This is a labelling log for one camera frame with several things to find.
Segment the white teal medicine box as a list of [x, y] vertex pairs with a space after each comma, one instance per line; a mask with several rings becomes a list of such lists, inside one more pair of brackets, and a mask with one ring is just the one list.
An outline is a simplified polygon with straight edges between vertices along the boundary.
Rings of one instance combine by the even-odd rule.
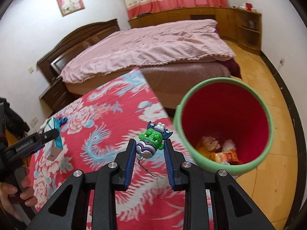
[[49, 161], [54, 161], [63, 150], [63, 143], [60, 135], [60, 121], [55, 117], [50, 118], [44, 128], [44, 133], [57, 129], [59, 136], [45, 144], [45, 157]]

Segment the green purple keychain toy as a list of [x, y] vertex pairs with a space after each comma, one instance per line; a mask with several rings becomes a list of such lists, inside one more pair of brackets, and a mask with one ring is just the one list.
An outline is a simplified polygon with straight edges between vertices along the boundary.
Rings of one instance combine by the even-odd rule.
[[136, 152], [144, 159], [152, 158], [158, 150], [163, 150], [164, 141], [173, 134], [166, 125], [149, 121], [146, 131], [141, 133], [136, 144]]

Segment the clear snack bag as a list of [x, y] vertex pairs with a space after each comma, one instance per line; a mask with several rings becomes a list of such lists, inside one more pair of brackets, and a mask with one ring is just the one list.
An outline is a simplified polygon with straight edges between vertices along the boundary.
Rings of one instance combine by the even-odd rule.
[[210, 159], [216, 163], [232, 164], [239, 162], [235, 149], [226, 152], [211, 153]]

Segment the cream paper ball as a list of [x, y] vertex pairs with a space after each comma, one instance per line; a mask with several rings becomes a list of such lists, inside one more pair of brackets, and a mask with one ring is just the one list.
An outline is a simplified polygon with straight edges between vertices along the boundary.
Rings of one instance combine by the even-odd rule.
[[226, 140], [222, 145], [222, 152], [230, 152], [233, 150], [236, 150], [234, 142], [231, 139]]

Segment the black hanging jacket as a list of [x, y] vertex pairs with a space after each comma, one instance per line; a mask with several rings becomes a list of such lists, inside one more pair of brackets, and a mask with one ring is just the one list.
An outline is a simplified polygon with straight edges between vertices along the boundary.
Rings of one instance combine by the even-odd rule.
[[25, 134], [30, 131], [28, 124], [10, 108], [9, 102], [5, 98], [0, 98], [4, 104], [5, 124], [7, 130], [18, 140], [24, 138]]

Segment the green pumpkin toy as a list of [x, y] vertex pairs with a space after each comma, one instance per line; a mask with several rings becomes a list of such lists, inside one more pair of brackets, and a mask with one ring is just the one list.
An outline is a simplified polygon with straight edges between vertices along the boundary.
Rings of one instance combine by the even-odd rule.
[[42, 126], [40, 127], [41, 130], [44, 130], [45, 127], [47, 126], [48, 122], [45, 122], [44, 124], [42, 124]]

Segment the red floral tablecloth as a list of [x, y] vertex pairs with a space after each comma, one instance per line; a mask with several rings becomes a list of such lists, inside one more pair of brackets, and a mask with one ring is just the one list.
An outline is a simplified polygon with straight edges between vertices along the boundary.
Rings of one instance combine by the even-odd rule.
[[[149, 122], [161, 122], [172, 132], [171, 142], [187, 161], [189, 152], [169, 120], [162, 104], [139, 69], [87, 93], [55, 115], [67, 118], [60, 134], [61, 153], [54, 161], [45, 149], [31, 158], [30, 180], [40, 210], [75, 170], [97, 171], [114, 161], [129, 140], [137, 140]], [[131, 185], [116, 193], [119, 229], [182, 229], [184, 192], [169, 186], [163, 151], [134, 166]]]

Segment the blue fidget spinner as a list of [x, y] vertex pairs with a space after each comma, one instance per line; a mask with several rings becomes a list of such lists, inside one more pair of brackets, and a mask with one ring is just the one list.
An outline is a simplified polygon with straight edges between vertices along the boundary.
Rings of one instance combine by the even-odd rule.
[[59, 124], [60, 126], [66, 124], [68, 122], [68, 118], [67, 117], [59, 117]]

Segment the red bin green rim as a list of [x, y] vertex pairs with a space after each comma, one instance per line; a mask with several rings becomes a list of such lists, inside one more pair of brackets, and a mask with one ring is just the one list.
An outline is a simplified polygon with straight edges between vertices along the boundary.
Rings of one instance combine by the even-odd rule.
[[[204, 170], [242, 175], [268, 155], [274, 140], [273, 119], [258, 93], [232, 78], [211, 78], [198, 83], [177, 106], [173, 125], [195, 163]], [[202, 136], [220, 143], [231, 139], [239, 163], [222, 165], [204, 156], [196, 145]]]

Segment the dark wooden nightstand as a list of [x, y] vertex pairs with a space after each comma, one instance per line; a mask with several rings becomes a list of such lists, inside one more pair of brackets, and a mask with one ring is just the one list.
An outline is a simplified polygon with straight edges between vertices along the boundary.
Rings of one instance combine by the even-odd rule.
[[59, 77], [40, 95], [40, 100], [43, 100], [54, 113], [57, 113], [72, 103], [74, 96]]

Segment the pink checked bedspread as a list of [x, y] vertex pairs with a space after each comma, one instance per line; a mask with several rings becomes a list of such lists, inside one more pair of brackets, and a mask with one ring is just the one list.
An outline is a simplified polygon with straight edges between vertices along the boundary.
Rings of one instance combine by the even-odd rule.
[[60, 76], [83, 83], [129, 67], [174, 62], [228, 61], [235, 53], [216, 32], [212, 19], [169, 22], [117, 31], [73, 58]]

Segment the long wooden cabinet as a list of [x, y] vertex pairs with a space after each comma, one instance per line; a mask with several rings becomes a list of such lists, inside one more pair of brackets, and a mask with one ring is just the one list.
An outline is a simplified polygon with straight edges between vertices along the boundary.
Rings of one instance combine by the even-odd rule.
[[213, 19], [219, 36], [237, 40], [235, 10], [221, 7], [192, 7], [141, 15], [129, 20], [131, 28], [143, 28], [168, 22]]

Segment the wooden corner shelf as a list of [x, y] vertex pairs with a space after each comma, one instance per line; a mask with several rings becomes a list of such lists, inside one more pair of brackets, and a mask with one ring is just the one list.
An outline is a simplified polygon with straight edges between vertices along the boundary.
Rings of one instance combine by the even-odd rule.
[[235, 9], [237, 44], [250, 53], [260, 55], [262, 44], [262, 14]]

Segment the framed wedding photo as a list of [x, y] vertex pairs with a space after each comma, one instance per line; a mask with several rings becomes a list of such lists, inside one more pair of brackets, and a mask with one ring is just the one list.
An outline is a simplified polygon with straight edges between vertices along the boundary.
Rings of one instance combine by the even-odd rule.
[[60, 9], [61, 15], [72, 14], [76, 11], [85, 9], [85, 5], [82, 0], [56, 0]]

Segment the red cup on shelf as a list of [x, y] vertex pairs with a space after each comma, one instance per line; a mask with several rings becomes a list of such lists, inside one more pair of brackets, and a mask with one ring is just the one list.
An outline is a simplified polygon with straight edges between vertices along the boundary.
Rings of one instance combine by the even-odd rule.
[[250, 3], [245, 3], [245, 8], [246, 8], [246, 10], [248, 10], [248, 11], [252, 11], [252, 4], [250, 4]]

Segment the wooden bed frame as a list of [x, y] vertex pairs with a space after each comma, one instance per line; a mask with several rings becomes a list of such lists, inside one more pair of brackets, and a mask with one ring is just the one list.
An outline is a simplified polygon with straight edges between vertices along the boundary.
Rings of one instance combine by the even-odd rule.
[[88, 24], [62, 39], [37, 67], [50, 84], [40, 99], [54, 112], [136, 67], [166, 108], [175, 108], [201, 81], [241, 78], [212, 19], [130, 30], [120, 30], [115, 19]]

